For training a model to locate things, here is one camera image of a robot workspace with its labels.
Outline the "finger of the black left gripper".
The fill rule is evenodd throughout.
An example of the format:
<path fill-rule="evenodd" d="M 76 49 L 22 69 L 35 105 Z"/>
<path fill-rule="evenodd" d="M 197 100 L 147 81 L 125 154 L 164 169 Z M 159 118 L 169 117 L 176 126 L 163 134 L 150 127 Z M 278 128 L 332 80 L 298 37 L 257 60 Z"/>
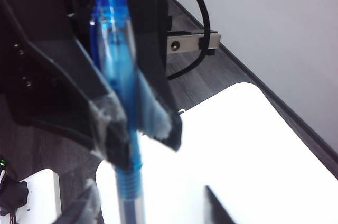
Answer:
<path fill-rule="evenodd" d="M 204 187 L 204 223 L 235 224 L 209 186 Z"/>
<path fill-rule="evenodd" d="M 100 196 L 93 179 L 88 179 L 84 191 L 79 197 L 56 219 L 57 223 L 97 223 L 101 209 Z"/>

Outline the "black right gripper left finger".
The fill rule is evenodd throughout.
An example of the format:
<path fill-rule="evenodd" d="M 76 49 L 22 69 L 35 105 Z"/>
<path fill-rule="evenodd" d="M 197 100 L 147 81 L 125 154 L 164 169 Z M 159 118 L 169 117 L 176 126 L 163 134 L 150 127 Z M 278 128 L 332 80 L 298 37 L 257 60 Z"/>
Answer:
<path fill-rule="evenodd" d="M 74 35 L 63 0 L 1 0 L 1 88 L 18 124 L 131 166 L 124 111 Z"/>

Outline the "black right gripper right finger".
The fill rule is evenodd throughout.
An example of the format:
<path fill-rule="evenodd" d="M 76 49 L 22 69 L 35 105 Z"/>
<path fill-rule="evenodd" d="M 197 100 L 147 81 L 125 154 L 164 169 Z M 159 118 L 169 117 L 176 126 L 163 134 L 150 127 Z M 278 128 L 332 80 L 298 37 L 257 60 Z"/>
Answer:
<path fill-rule="evenodd" d="M 167 0 L 127 0 L 136 39 L 137 64 L 155 100 L 168 115 L 168 136 L 153 139 L 177 151 L 181 146 L 182 121 L 166 77 L 167 32 L 171 28 Z"/>

